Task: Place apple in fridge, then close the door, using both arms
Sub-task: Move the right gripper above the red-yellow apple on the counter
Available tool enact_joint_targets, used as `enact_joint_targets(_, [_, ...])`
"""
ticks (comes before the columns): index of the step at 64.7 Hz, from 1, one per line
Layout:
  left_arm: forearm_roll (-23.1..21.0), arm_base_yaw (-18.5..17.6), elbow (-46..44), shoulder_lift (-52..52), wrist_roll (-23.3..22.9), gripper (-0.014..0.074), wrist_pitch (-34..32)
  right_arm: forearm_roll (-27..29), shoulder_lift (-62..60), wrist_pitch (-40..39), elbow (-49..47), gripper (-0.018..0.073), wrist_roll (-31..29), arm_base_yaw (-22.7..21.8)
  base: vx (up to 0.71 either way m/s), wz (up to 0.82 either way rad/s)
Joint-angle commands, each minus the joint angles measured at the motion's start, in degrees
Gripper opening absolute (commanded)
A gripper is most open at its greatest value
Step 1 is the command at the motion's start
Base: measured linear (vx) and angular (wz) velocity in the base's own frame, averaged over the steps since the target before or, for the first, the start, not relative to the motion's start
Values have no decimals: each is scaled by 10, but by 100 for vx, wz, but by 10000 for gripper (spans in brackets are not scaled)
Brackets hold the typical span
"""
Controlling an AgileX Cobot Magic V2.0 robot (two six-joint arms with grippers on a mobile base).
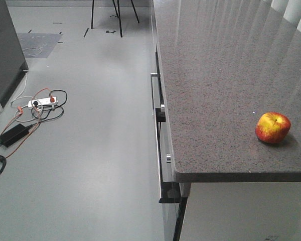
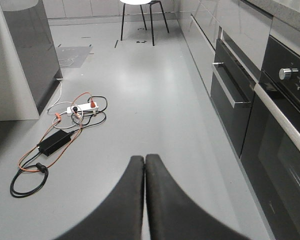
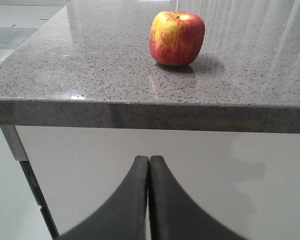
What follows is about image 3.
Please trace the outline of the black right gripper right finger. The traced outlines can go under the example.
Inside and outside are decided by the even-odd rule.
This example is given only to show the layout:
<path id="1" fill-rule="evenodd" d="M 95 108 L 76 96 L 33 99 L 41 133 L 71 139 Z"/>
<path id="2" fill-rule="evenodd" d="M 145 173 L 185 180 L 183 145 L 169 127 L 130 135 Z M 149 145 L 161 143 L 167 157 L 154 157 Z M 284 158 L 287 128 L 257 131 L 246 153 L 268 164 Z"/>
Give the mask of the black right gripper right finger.
<path id="1" fill-rule="evenodd" d="M 243 240 L 204 211 L 181 187 L 162 156 L 149 159 L 149 220 L 153 240 Z"/>

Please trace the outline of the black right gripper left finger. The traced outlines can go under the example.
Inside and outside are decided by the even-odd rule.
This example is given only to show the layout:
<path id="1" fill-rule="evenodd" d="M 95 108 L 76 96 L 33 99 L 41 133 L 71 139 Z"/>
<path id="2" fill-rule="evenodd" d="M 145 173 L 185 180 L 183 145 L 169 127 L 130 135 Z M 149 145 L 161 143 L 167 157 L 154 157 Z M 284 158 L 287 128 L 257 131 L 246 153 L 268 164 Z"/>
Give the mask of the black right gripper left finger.
<path id="1" fill-rule="evenodd" d="M 147 156 L 137 156 L 127 175 L 92 215 L 60 240 L 144 240 L 148 199 Z"/>

